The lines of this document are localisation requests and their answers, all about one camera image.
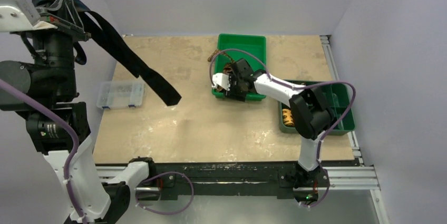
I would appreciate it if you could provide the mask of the dark navy striped tie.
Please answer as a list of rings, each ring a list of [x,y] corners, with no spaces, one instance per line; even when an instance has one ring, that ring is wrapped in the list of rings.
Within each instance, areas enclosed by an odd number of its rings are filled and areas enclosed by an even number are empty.
[[[35,7],[52,9],[55,0],[32,0]],[[99,13],[90,10],[82,1],[74,0],[84,30],[134,77],[142,78],[167,106],[181,100],[179,92],[157,71],[153,70],[132,51],[118,31]]]

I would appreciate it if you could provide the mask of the bright green plastic tray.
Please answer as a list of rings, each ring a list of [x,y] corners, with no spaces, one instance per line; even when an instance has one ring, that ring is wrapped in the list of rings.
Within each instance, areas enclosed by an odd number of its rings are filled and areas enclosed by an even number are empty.
[[[265,69],[262,64],[266,64],[266,38],[264,36],[256,36],[256,35],[237,35],[237,34],[220,34],[218,37],[218,45],[217,49],[225,50],[229,48],[236,48],[239,50],[246,51],[258,60],[253,57],[246,55],[244,53],[228,51],[226,52],[230,55],[235,61],[238,59],[246,59],[249,65],[253,68],[253,70],[257,69]],[[229,60],[219,55],[216,57],[212,73],[222,72],[222,67]],[[224,98],[224,93],[217,92],[212,89],[211,93],[218,99]]]

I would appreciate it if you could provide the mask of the dark green compartment organizer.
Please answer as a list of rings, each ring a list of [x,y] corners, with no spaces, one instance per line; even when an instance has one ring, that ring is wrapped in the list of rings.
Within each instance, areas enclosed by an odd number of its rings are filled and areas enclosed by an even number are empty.
[[[331,84],[322,86],[322,91],[326,96],[336,120],[341,117],[350,103],[350,96],[348,87],[344,84]],[[286,126],[283,120],[283,109],[288,109],[288,106],[278,102],[278,124],[279,130],[282,133],[296,134],[294,127]],[[343,117],[340,123],[328,134],[331,136],[346,135],[355,130],[355,120],[352,111],[348,109],[348,113]]]

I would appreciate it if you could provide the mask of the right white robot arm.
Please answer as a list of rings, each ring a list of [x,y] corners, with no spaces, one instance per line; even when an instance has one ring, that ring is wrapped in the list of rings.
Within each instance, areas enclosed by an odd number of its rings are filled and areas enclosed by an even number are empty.
[[[284,105],[300,135],[297,181],[307,186],[321,170],[321,148],[324,137],[335,122],[334,113],[319,85],[299,85],[272,76],[267,70],[253,70],[245,59],[230,64],[230,73],[215,73],[212,87],[221,87],[226,97],[244,102],[248,94],[270,97]]]

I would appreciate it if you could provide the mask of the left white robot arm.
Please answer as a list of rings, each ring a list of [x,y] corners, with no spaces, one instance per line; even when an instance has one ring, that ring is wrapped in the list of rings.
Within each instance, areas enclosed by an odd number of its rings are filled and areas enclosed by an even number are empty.
[[[86,104],[75,102],[75,65],[86,63],[81,43],[94,40],[146,82],[157,75],[102,16],[78,0],[1,0],[1,31],[18,35],[33,58],[33,63],[1,61],[1,110],[24,119],[35,150],[55,172],[69,200],[67,223],[116,223],[137,185],[152,186],[157,172],[151,158],[137,157],[101,181]]]

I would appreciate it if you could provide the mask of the brown patterned tie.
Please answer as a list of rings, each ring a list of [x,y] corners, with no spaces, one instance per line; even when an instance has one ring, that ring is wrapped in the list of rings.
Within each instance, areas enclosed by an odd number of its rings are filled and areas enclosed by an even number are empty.
[[[220,52],[220,50],[219,49],[216,49],[208,58],[207,58],[207,62],[211,62],[211,59],[213,58],[213,56],[214,55],[216,55],[217,53],[219,53]],[[222,54],[221,54],[222,56],[224,56],[224,57],[226,57],[229,61],[228,62],[226,62],[225,64],[224,64],[224,66],[222,67],[222,73],[223,74],[230,74],[230,73],[232,73],[232,68],[230,67],[231,66],[231,64],[235,61],[230,55],[228,55],[226,52],[223,52]],[[225,90],[221,87],[221,86],[218,86],[217,88],[216,88],[216,91],[217,92],[219,92],[219,93],[221,93],[221,92],[224,92]]]

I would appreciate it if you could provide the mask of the orange striped rolled tie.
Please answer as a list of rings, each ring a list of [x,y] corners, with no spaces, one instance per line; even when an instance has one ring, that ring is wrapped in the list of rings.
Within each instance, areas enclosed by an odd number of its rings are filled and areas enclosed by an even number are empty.
[[[282,118],[283,118],[283,125],[286,127],[294,127],[295,126],[295,120],[293,118],[292,112],[290,109],[282,109]]]

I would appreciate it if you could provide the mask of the clear plastic parts box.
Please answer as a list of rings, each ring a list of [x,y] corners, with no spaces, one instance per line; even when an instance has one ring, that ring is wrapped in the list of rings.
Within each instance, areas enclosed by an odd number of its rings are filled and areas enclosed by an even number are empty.
[[[140,80],[102,82],[96,107],[103,110],[140,107],[144,93],[145,83]]]

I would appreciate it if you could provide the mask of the black mounting base rail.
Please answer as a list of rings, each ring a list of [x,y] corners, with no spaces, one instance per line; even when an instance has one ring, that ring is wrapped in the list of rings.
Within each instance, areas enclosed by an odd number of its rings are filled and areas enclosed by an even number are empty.
[[[156,163],[141,187],[157,187],[161,200],[178,196],[271,196],[313,203],[329,187],[327,171],[305,171],[297,161]]]

